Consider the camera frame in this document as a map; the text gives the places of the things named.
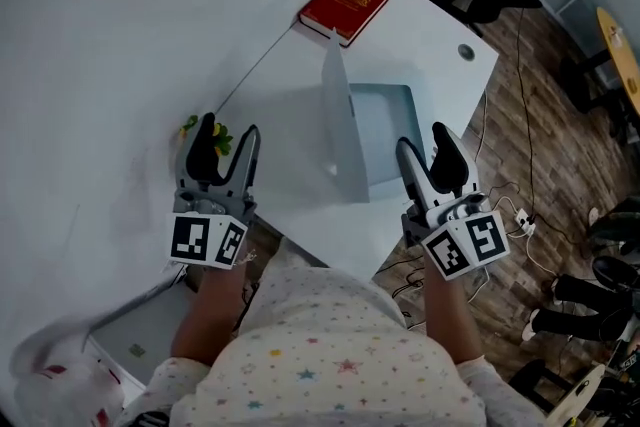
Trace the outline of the black stool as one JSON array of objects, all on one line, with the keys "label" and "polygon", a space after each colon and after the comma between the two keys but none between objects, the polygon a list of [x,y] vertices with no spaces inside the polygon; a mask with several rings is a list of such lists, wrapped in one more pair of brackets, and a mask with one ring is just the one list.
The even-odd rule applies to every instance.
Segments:
[{"label": "black stool", "polygon": [[554,409],[554,405],[536,392],[536,386],[541,379],[548,380],[565,392],[569,392],[573,388],[570,382],[548,369],[543,359],[532,360],[524,365],[508,381],[508,384],[543,412],[550,413]]}]

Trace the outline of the white power strip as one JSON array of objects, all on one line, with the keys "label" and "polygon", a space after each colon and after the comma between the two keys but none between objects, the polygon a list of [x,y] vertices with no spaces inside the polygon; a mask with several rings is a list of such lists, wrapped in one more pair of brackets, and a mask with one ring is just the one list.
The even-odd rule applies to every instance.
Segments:
[{"label": "white power strip", "polygon": [[529,215],[524,209],[520,208],[515,217],[515,222],[518,228],[518,233],[523,236],[532,236],[536,229],[536,224],[533,221],[533,217]]}]

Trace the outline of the person's left forearm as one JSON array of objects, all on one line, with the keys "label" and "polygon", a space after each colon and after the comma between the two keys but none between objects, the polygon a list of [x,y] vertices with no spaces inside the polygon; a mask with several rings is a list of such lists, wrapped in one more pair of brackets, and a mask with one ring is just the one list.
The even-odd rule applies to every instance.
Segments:
[{"label": "person's left forearm", "polygon": [[243,309],[246,266],[206,268],[190,310],[171,345],[170,356],[212,366],[230,343]]}]

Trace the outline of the red hardcover book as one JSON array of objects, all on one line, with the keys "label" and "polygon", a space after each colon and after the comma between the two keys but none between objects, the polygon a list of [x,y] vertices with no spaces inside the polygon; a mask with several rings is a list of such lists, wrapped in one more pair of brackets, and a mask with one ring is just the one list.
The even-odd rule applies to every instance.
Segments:
[{"label": "red hardcover book", "polygon": [[348,48],[389,0],[310,0],[298,14],[299,21]]}]

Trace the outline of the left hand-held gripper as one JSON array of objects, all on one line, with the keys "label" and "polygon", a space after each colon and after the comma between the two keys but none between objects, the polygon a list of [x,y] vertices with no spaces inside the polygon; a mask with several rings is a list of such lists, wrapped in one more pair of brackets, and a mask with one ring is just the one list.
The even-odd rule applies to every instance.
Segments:
[{"label": "left hand-held gripper", "polygon": [[253,186],[261,134],[251,125],[241,136],[222,184],[222,194],[184,188],[220,185],[215,115],[204,114],[182,128],[175,159],[173,211],[166,218],[166,256],[172,264],[229,271],[247,261],[246,237],[256,203]]}]

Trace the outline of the round wooden table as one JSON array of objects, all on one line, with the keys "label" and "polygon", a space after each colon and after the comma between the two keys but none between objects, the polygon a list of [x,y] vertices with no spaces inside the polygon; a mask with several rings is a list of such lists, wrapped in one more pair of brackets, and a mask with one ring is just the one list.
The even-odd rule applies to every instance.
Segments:
[{"label": "round wooden table", "polygon": [[[614,48],[609,44],[607,28],[613,24],[622,28],[612,15],[598,6],[596,17],[605,42],[605,49],[580,63],[576,63],[570,58],[564,58],[559,69],[561,88],[581,113],[587,113],[596,107],[611,106],[614,100],[624,100],[631,107],[631,110],[640,117],[640,64],[624,32],[622,48]],[[608,90],[606,93],[592,98],[585,84],[584,76],[609,61],[613,63],[622,87]]]}]

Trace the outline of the white fabric with red marks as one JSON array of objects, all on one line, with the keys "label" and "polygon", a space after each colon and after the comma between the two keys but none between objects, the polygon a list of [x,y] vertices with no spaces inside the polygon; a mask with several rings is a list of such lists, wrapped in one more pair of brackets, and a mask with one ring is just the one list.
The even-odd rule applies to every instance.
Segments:
[{"label": "white fabric with red marks", "polygon": [[86,320],[63,317],[13,350],[14,399],[25,427],[113,427],[124,404],[120,380],[84,350]]}]

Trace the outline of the orange flower plant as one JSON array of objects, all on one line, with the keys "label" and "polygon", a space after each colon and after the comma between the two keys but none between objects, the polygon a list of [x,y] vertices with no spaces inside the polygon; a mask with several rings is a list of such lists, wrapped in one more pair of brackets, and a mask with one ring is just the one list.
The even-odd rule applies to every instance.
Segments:
[{"label": "orange flower plant", "polygon": [[[182,140],[185,140],[188,132],[197,124],[198,121],[199,117],[197,115],[191,115],[187,119],[187,122],[179,129],[179,137]],[[215,122],[211,129],[211,138],[216,155],[218,157],[228,156],[231,152],[233,136],[229,134],[227,126],[219,122]]]}]

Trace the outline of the person's star print shirt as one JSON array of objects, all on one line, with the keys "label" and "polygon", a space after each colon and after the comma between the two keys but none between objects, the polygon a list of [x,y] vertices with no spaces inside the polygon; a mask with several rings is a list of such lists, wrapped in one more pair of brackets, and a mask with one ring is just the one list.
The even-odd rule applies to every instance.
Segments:
[{"label": "person's star print shirt", "polygon": [[288,241],[212,366],[173,358],[114,427],[545,427],[484,355],[455,364],[372,282]]}]

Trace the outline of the person's right forearm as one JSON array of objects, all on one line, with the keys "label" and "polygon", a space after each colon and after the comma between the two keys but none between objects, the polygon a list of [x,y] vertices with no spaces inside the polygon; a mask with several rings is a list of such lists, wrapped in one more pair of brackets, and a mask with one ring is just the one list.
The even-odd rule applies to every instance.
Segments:
[{"label": "person's right forearm", "polygon": [[455,364],[483,356],[479,330],[462,284],[446,281],[426,258],[423,287],[427,335],[449,353]]}]

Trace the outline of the light round table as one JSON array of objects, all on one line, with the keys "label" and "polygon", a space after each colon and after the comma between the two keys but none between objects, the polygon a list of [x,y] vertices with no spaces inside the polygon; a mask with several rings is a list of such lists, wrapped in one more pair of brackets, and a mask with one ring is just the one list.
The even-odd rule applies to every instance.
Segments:
[{"label": "light round table", "polygon": [[596,394],[607,367],[599,364],[575,384],[547,415],[546,427],[570,427]]}]

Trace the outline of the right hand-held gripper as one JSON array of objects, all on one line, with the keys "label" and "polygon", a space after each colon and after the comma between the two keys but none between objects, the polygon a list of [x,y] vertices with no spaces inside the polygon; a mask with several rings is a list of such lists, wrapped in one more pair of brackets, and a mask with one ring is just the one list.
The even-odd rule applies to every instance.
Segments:
[{"label": "right hand-held gripper", "polygon": [[396,144],[404,187],[414,205],[402,215],[405,244],[424,249],[451,281],[510,254],[501,214],[477,191],[477,167],[445,124],[432,126],[436,153],[430,171],[406,137]]}]

